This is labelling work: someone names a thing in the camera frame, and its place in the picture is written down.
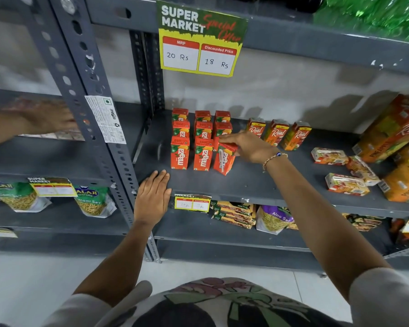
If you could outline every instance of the aloo sev bag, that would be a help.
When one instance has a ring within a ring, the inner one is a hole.
[[[294,222],[287,208],[261,205],[256,212],[256,229],[271,234],[279,234]]]
[[[0,182],[0,201],[15,212],[40,212],[51,204],[48,198],[40,198],[29,183]]]
[[[108,187],[75,187],[77,197],[74,198],[83,214],[89,217],[106,218],[116,209],[109,196]]]

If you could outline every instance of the juice box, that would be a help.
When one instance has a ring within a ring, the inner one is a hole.
[[[285,135],[282,147],[285,150],[296,150],[298,147],[300,147],[311,130],[312,127],[308,122],[296,121]]]
[[[397,165],[409,160],[409,144],[400,149],[393,157]]]
[[[214,151],[218,149],[218,143],[220,142],[220,136],[230,134],[232,132],[232,124],[227,122],[217,122],[214,126]]]
[[[366,163],[379,163],[409,142],[409,98],[398,95],[353,147]]]
[[[173,121],[173,136],[189,138],[189,121]]]
[[[210,139],[212,137],[212,123],[210,121],[197,121],[195,123],[195,138]]]
[[[344,176],[336,173],[326,175],[326,183],[329,191],[349,195],[364,196],[369,193],[364,180],[352,176]]]
[[[171,114],[172,120],[179,120],[179,121],[185,121],[188,120],[188,109],[182,109],[182,108],[173,108],[173,112]]]
[[[171,138],[171,168],[186,170],[188,167],[189,138]]]
[[[380,182],[379,177],[359,156],[350,156],[346,166],[353,176],[364,180],[367,186],[375,186]]]
[[[229,111],[215,111],[215,122],[228,123],[230,121]]]
[[[262,118],[250,118],[247,123],[246,131],[250,131],[257,136],[261,136],[267,123]]]
[[[337,149],[314,148],[311,155],[316,164],[345,165],[349,161],[344,151]]]
[[[197,110],[195,112],[195,121],[211,121],[211,112],[208,110]]]
[[[289,123],[283,119],[273,119],[263,140],[272,146],[277,146],[289,130]]]
[[[209,171],[213,152],[212,145],[211,139],[195,139],[194,170]]]
[[[409,201],[409,160],[384,177],[379,187],[389,201]]]
[[[235,158],[234,153],[237,148],[238,146],[233,143],[218,143],[218,153],[215,158],[214,169],[223,175],[227,175],[232,168]]]

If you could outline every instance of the floor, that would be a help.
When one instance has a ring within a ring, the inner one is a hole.
[[[0,253],[0,323],[12,327],[39,326],[101,260]],[[149,280],[153,293],[157,293],[207,276],[251,280],[335,319],[351,321],[349,305],[330,280],[315,273],[163,261],[162,264],[143,263],[140,280]]]

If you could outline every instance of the forearm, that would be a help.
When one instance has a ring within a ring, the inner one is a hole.
[[[0,110],[0,143],[24,134],[27,120],[17,111]]]
[[[112,307],[136,286],[152,227],[134,223],[114,252],[77,287],[74,294],[97,297]]]
[[[294,217],[303,240],[345,299],[355,278],[368,269],[390,267],[371,244],[318,193],[285,157],[267,170]]]

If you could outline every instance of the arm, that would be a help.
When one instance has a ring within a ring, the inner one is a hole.
[[[88,294],[110,306],[117,305],[136,286],[147,240],[168,208],[171,189],[165,170],[144,180],[135,201],[135,221],[124,240],[85,280],[73,294]]]
[[[75,129],[71,111],[65,104],[40,102],[23,110],[0,110],[0,143],[20,134],[46,134]]]
[[[250,132],[222,136],[220,142],[233,142],[239,154],[263,164],[278,152]],[[267,171],[294,217],[306,245],[330,280],[348,301],[353,281],[375,267],[390,267],[382,255],[318,193],[285,156],[267,163]]]

